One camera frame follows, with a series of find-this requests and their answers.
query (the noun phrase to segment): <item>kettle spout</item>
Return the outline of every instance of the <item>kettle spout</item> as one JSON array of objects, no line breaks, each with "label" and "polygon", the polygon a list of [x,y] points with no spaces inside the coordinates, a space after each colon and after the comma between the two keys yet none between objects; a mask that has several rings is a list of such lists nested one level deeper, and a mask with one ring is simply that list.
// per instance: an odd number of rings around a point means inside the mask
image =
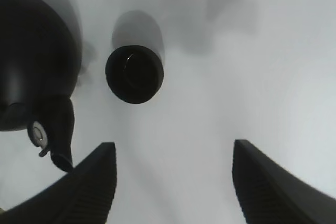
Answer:
[{"label": "kettle spout", "polygon": [[73,169],[71,140],[75,116],[68,97],[51,97],[34,105],[27,130],[31,142],[41,147],[40,157],[50,151],[55,166],[64,172]]}]

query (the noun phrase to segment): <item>white surface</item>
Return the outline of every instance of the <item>white surface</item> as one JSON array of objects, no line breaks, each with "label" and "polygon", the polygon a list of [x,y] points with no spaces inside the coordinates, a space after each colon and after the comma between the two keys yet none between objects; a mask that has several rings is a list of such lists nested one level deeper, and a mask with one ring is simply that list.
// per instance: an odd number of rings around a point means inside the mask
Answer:
[{"label": "white surface", "polygon": [[[67,20],[61,0],[45,0]],[[108,223],[245,223],[231,178],[233,142],[336,197],[334,0],[69,0],[84,41],[72,100],[78,164],[114,141],[118,186]],[[109,90],[104,67],[118,18],[160,26],[165,80],[143,105]],[[1,133],[0,207],[62,176],[26,132]]]}]

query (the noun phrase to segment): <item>ribbed rubber pad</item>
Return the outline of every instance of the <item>ribbed rubber pad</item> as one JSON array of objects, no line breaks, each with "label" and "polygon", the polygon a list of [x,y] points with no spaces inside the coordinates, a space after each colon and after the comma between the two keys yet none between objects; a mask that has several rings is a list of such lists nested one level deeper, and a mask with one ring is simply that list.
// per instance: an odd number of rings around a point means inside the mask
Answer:
[{"label": "ribbed rubber pad", "polygon": [[233,182],[236,195],[248,224],[307,224],[281,196],[281,190],[270,182],[265,171],[235,142]]},{"label": "ribbed rubber pad", "polygon": [[117,185],[114,143],[102,143],[71,173],[0,215],[0,224],[105,224]]}]

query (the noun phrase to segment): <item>black round object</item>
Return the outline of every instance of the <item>black round object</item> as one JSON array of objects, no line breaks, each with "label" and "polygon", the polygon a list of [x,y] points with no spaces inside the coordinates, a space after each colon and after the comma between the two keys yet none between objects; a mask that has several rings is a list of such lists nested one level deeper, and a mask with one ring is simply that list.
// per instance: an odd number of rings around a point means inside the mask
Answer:
[{"label": "black round object", "polygon": [[106,79],[121,100],[140,104],[150,100],[163,82],[159,57],[143,46],[124,46],[115,50],[106,64]]},{"label": "black round object", "polygon": [[42,0],[0,0],[0,131],[26,128],[36,101],[70,97],[80,50]]}]

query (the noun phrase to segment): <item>black kettle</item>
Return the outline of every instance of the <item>black kettle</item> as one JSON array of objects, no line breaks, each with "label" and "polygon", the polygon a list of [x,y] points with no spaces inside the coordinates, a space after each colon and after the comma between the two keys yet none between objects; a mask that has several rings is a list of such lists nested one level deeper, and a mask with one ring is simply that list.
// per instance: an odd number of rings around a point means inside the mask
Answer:
[{"label": "black kettle", "polygon": [[70,100],[81,66],[67,25],[42,0],[0,0],[0,131],[28,130],[53,163],[72,169]]}]

